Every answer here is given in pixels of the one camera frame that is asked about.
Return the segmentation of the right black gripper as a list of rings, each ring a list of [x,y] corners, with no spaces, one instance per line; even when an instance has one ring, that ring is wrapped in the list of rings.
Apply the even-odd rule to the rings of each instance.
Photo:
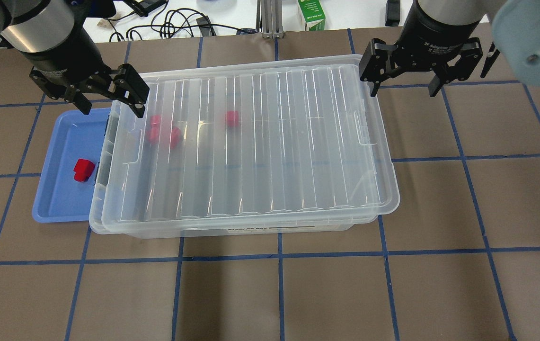
[[[381,84],[392,78],[394,69],[404,72],[428,72],[434,77],[428,84],[428,94],[438,92],[453,81],[468,80],[483,56],[478,37],[471,34],[479,19],[465,25],[438,21],[420,5],[413,5],[402,32],[394,45],[372,39],[359,61],[359,79],[370,87],[376,97]],[[454,65],[449,62],[459,57]]]

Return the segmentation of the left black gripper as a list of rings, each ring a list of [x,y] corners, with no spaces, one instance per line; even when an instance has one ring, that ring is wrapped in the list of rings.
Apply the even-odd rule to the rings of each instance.
[[[84,115],[90,113],[91,102],[82,93],[120,101],[137,118],[146,112],[150,88],[142,76],[130,64],[110,70],[92,41],[65,41],[51,50],[24,56],[33,64],[30,78],[47,97],[64,98]],[[111,83],[114,88],[109,91]]]

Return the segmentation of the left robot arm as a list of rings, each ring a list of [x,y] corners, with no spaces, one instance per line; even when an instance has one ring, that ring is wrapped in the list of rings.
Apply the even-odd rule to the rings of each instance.
[[[83,26],[87,18],[114,15],[112,0],[0,0],[0,38],[32,63],[30,79],[50,99],[86,115],[87,95],[99,94],[141,118],[149,86],[130,64],[106,65]]]

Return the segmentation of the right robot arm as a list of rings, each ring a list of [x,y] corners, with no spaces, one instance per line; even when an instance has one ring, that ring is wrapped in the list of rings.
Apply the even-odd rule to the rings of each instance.
[[[468,80],[484,57],[484,78],[500,56],[517,80],[540,87],[540,0],[415,0],[395,43],[374,38],[359,62],[359,79],[381,84],[407,72],[434,72],[431,97]]]

